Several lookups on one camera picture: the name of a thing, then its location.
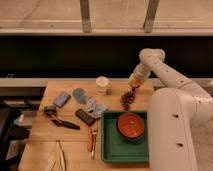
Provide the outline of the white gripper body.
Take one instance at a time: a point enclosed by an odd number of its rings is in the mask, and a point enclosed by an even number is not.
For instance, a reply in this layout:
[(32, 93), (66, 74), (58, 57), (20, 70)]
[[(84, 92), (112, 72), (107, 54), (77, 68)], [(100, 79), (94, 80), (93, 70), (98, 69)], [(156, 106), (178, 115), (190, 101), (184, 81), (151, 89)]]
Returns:
[(150, 74), (151, 74), (151, 70), (147, 66), (145, 66), (142, 63), (138, 64), (135, 67), (133, 73), (129, 77), (129, 85), (130, 85), (130, 81), (133, 79), (140, 80), (141, 85), (142, 85), (146, 81), (146, 79), (150, 76)]

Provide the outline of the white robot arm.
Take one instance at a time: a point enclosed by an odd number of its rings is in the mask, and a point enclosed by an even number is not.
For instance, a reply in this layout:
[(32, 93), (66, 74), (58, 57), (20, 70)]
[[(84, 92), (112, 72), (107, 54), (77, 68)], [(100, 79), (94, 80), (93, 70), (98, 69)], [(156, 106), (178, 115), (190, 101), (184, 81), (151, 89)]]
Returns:
[(165, 64), (162, 49), (145, 48), (139, 58), (129, 84), (138, 88), (151, 74), (164, 84), (147, 109), (151, 171), (198, 171), (191, 127), (213, 118), (213, 96)]

